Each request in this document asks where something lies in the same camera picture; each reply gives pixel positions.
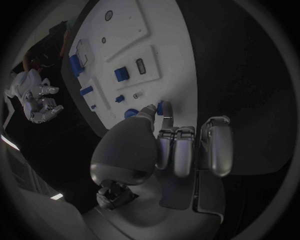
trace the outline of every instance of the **white wall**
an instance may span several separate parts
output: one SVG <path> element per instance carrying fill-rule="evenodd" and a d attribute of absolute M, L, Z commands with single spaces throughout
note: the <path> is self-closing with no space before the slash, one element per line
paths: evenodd
<path fill-rule="evenodd" d="M 52 12 L 45 12 L 45 19 L 25 41 L 11 68 L 22 61 L 24 54 L 30 47 L 48 35 L 50 28 L 60 24 L 62 21 L 78 16 L 87 2 L 88 0 L 63 0 Z"/>

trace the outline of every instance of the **robotic hand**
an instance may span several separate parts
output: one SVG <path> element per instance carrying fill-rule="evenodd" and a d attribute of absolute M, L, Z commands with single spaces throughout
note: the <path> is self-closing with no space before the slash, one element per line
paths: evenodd
<path fill-rule="evenodd" d="M 10 98 L 17 96 L 29 121 L 39 124 L 47 122 L 60 113 L 64 107 L 56 104 L 53 98 L 45 95 L 56 94 L 58 87 L 50 86 L 46 78 L 43 81 L 35 69 L 28 73 L 19 73 L 5 93 Z"/>
<path fill-rule="evenodd" d="M 194 166 L 195 128 L 174 127 L 173 109 L 168 101 L 144 107 L 137 115 L 110 129 L 96 147 L 90 165 L 92 180 L 100 186 L 97 201 L 101 208 L 113 210 L 138 195 L 127 187 L 143 184 L 155 167 L 172 166 L 178 178 L 186 178 Z M 153 135 L 155 114 L 163 115 L 157 139 Z M 233 139 L 229 118 L 211 117 L 201 129 L 201 145 L 206 162 L 218 177 L 228 175 L 233 166 Z"/>

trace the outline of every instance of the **white robot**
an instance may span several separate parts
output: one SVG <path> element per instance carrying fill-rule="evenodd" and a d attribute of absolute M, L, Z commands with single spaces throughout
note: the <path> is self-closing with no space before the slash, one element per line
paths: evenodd
<path fill-rule="evenodd" d="M 5 89 L 5 94 L 10 98 L 17 96 L 27 119 L 40 124 L 53 119 L 64 109 L 62 105 L 57 106 L 53 98 L 45 97 L 58 91 L 58 87 L 50 85 L 48 78 L 42 81 L 38 71 L 31 69 L 20 72 L 10 87 Z"/>

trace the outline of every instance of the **light strip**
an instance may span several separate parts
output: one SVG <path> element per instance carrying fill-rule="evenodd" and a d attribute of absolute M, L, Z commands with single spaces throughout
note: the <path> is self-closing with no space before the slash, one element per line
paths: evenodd
<path fill-rule="evenodd" d="M 8 145 L 12 146 L 13 148 L 17 149 L 20 151 L 20 149 L 17 148 L 16 145 L 14 145 L 12 142 L 10 142 L 9 140 L 7 140 L 3 135 L 1 135 L 1 138 L 4 142 L 6 142 Z"/>
<path fill-rule="evenodd" d="M 51 199 L 57 200 L 57 199 L 60 199 L 60 198 L 62 198 L 62 197 L 63 197 L 62 194 L 57 194 L 57 195 L 51 197 Z"/>

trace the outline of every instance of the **person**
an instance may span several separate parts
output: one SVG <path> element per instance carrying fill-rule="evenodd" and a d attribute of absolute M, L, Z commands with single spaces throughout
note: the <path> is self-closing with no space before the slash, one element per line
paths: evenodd
<path fill-rule="evenodd" d="M 65 54 L 70 33 L 70 30 L 65 31 L 60 51 L 58 51 L 60 43 L 49 44 L 51 37 L 53 38 L 51 35 L 31 47 L 22 60 L 24 71 L 28 73 L 31 69 L 35 69 L 40 73 L 44 68 L 51 68 L 58 63 Z"/>

